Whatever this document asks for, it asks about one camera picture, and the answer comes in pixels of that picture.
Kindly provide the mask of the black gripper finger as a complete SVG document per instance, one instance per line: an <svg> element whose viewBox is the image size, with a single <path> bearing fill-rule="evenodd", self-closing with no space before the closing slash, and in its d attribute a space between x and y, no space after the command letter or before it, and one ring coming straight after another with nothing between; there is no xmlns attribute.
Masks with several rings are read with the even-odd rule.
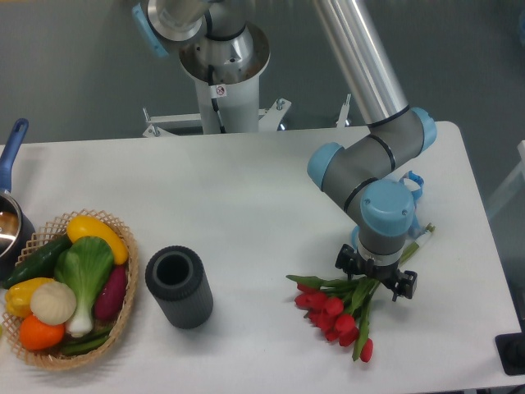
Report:
<svg viewBox="0 0 525 394"><path fill-rule="evenodd" d="M415 294L418 284L418 274L414 271L401 272L397 269L385 282L384 286L392 291L392 301L398 298L411 300Z"/></svg>
<svg viewBox="0 0 525 394"><path fill-rule="evenodd" d="M343 244L336 258L335 267L342 270L351 280L357 274L358 255L354 248L348 244Z"/></svg>

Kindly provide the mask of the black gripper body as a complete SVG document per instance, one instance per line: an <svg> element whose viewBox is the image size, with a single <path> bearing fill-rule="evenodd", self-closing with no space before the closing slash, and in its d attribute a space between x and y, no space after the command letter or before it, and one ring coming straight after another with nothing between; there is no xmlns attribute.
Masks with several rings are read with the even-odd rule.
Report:
<svg viewBox="0 0 525 394"><path fill-rule="evenodd" d="M357 250L350 249L349 263L346 269L348 279L353 276L366 276L375 279L386 287L395 287L399 282L399 261L401 251L395 254L370 254L365 259Z"/></svg>

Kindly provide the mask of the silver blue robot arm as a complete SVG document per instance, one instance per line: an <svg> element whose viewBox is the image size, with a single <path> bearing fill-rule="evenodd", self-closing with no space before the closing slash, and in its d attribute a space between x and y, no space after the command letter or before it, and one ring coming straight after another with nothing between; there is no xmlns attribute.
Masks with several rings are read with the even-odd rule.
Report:
<svg viewBox="0 0 525 394"><path fill-rule="evenodd" d="M312 181L359 228L357 245L342 247L336 265L409 299L417 276L399 265L415 203L389 175L435 141L436 124L426 111L409 106L362 2L317 1L315 9L369 130L349 147L324 144L308 161ZM230 2L139 1L131 14L153 52L177 53L194 80L204 133L263 128L258 78L269 45Z"/></svg>

